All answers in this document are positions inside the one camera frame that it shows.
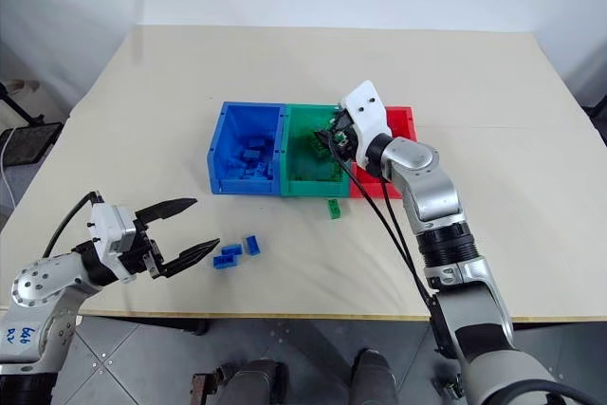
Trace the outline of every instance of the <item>black cable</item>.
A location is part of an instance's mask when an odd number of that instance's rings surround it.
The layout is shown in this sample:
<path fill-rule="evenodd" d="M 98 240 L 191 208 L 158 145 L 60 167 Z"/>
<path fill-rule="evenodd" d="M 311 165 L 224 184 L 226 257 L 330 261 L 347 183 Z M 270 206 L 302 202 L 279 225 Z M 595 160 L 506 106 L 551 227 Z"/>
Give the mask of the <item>black cable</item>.
<path fill-rule="evenodd" d="M 101 198 L 97 192 L 90 192 L 83 196 L 83 199 L 81 199 L 76 206 L 74 206 L 72 210 L 67 213 L 59 227 L 57 227 L 53 233 L 53 236 L 50 238 L 50 241 L 48 241 L 48 245 L 46 246 L 45 252 L 42 255 L 43 258 L 48 258 L 50 256 L 50 252 L 53 250 L 53 247 L 55 247 L 57 239 L 59 239 L 59 236 L 61 236 L 61 233 L 64 231 L 69 221 L 74 217 L 74 215 L 76 215 L 76 212 L 83 208 L 88 201 L 90 201 L 91 204 L 102 203 L 103 198 Z"/>
<path fill-rule="evenodd" d="M 547 379 L 525 379 L 523 381 L 512 383 L 501 391 L 498 391 L 487 404 L 506 405 L 518 396 L 533 392 L 546 392 L 557 394 L 559 396 L 565 396 L 575 400 L 581 405 L 600 405 L 598 401 L 582 391 L 578 391 L 577 389 L 567 386 L 566 384 L 557 383 L 556 381 L 549 381 Z"/>
<path fill-rule="evenodd" d="M 381 211 L 377 207 L 377 204 L 373 201 L 373 199 L 371 199 L 371 196 L 369 196 L 369 194 L 367 193 L 367 191 L 364 190 L 364 188 L 360 184 L 359 180 L 352 174 L 352 172 L 348 169 L 348 167 L 345 165 L 345 163 L 343 162 L 343 160 L 341 160 L 341 158 L 335 152 L 335 144 L 333 142 L 333 135 L 331 133 L 329 133 L 329 135 L 327 137 L 327 145 L 329 146 L 329 151 L 331 152 L 331 155 L 333 156 L 333 158 L 339 163 L 340 167 L 348 175 L 348 177 L 350 177 L 350 179 L 352 179 L 352 182 L 354 182 L 354 184 L 359 188 L 360 192 L 362 193 L 362 196 L 364 196 L 364 198 L 367 200 L 367 202 L 369 203 L 369 205 L 375 211 L 377 217 L 379 217 L 379 220 L 383 224 L 384 228 L 388 231 L 388 234 L 390 234 L 390 237 L 392 238 L 392 241 L 395 243 L 395 246 L 396 246 L 396 249 L 398 250 L 398 253 L 400 253 L 400 256 L 402 256 L 402 259 L 404 260 L 405 264 L 409 268 L 409 271 L 413 274 L 414 279 L 415 279 L 416 273 L 414 272 L 415 269 L 414 269 L 413 262 L 410 262 L 410 260 L 409 260 L 410 256 L 407 256 L 405 254 L 402 246 L 398 243 L 398 240 L 396 239 L 396 236 L 395 236 L 394 232 L 392 231 L 392 228 L 390 228 L 390 225 L 388 224 L 388 221 L 383 216 L 383 213 L 381 213 Z M 421 295 L 421 298 L 424 301 L 424 304 L 428 308 L 430 308 L 430 295 L 428 294 L 428 291 L 426 290 L 426 288 L 423 285 L 421 287 L 419 286 L 420 285 L 419 278 L 417 278 L 417 281 L 415 281 L 415 284 L 417 285 L 417 290 L 419 291 L 419 293 Z"/>
<path fill-rule="evenodd" d="M 392 218 L 392 223 L 394 223 L 395 228 L 396 228 L 396 233 L 398 234 L 398 238 L 400 239 L 400 245 L 403 247 L 407 257 L 409 258 L 409 263 L 410 263 L 409 270 L 411 271 L 411 273 L 414 276 L 415 285 L 417 286 L 417 290 L 419 291 L 419 293 L 422 296 L 425 297 L 425 299 L 429 300 L 430 294 L 428 293 L 428 290 L 426 289 L 426 287 L 424 286 L 422 281 L 419 279 L 419 275 L 417 275 L 417 270 L 415 270 L 414 260 L 411 256 L 411 252 L 409 251 L 409 247 L 407 246 L 407 242 L 405 241 L 405 236 L 402 235 L 402 230 L 400 229 L 400 225 L 398 225 L 398 220 L 396 220 L 395 212 L 393 211 L 392 203 L 390 202 L 390 196 L 388 195 L 388 189 L 386 188 L 386 181 L 383 178 L 381 179 L 381 191 L 383 192 L 383 198 L 386 201 L 386 206 L 388 207 L 388 213 L 390 214 L 390 217 Z"/>

